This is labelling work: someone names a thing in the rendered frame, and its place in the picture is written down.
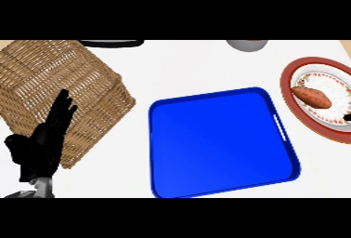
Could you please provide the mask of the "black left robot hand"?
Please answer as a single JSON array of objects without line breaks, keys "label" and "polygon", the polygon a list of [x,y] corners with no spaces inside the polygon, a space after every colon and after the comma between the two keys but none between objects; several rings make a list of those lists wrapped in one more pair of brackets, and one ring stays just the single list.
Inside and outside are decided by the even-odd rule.
[{"label": "black left robot hand", "polygon": [[31,136],[12,134],[6,137],[12,161],[21,166],[21,182],[51,178],[58,170],[65,135],[77,111],[71,102],[68,91],[62,89],[52,103],[46,122],[34,128]]}]

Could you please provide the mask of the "white patterned plate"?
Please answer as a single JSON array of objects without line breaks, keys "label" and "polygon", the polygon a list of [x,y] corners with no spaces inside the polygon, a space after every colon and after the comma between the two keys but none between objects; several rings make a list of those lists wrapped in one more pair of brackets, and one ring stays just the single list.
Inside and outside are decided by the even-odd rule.
[{"label": "white patterned plate", "polygon": [[294,100],[312,119],[341,132],[351,132],[351,121],[343,118],[351,114],[351,75],[326,64],[307,64],[291,77],[291,86],[317,89],[332,102],[329,109],[315,109],[298,98]]}]

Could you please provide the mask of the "brown sweet potato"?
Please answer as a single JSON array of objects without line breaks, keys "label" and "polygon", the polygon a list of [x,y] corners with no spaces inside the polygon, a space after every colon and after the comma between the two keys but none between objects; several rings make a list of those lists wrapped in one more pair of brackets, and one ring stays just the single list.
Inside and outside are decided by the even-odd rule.
[{"label": "brown sweet potato", "polygon": [[329,109],[332,107],[331,99],[323,92],[315,88],[295,86],[292,88],[292,94],[300,102],[315,109]]}]

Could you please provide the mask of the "blue tray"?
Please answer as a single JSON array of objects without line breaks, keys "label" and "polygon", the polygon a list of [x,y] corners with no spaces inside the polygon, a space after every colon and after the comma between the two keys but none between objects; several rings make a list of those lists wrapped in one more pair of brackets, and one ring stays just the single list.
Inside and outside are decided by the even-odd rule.
[{"label": "blue tray", "polygon": [[151,189],[160,198],[298,178],[301,163],[260,87],[155,101],[148,111]]}]

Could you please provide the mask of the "red round placemat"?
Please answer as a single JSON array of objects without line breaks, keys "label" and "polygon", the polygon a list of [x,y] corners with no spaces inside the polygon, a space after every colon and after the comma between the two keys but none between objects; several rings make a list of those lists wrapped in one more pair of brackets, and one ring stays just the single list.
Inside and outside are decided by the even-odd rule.
[{"label": "red round placemat", "polygon": [[309,64],[322,64],[335,67],[343,70],[347,74],[351,75],[351,67],[343,63],[320,57],[307,57],[294,60],[285,67],[281,79],[281,88],[284,94],[284,100],[289,107],[291,112],[295,114],[297,118],[301,120],[304,125],[323,137],[335,140],[337,142],[351,144],[351,132],[338,131],[326,126],[323,126],[303,111],[303,108],[298,105],[298,102],[294,99],[291,91],[291,80],[292,75],[297,70]]}]

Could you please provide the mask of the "brown wicker basket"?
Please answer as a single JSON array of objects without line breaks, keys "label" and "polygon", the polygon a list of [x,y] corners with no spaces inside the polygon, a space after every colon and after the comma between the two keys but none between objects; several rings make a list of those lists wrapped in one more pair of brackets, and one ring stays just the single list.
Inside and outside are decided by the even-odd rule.
[{"label": "brown wicker basket", "polygon": [[12,40],[0,48],[0,117],[28,136],[62,90],[79,107],[61,165],[76,166],[133,106],[121,75],[76,40]]}]

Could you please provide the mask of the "grey round pot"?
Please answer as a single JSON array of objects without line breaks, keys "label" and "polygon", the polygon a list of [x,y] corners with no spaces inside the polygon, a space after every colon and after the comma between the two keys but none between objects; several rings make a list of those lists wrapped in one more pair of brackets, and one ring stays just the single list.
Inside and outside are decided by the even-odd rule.
[{"label": "grey round pot", "polygon": [[228,40],[229,45],[242,52],[256,52],[267,44],[267,40]]}]

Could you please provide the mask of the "black flat object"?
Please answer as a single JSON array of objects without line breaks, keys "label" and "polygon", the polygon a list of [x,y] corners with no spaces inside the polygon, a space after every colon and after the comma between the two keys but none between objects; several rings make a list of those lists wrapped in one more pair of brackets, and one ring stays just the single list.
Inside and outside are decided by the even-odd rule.
[{"label": "black flat object", "polygon": [[90,47],[120,48],[141,46],[143,40],[82,40],[80,43]]}]

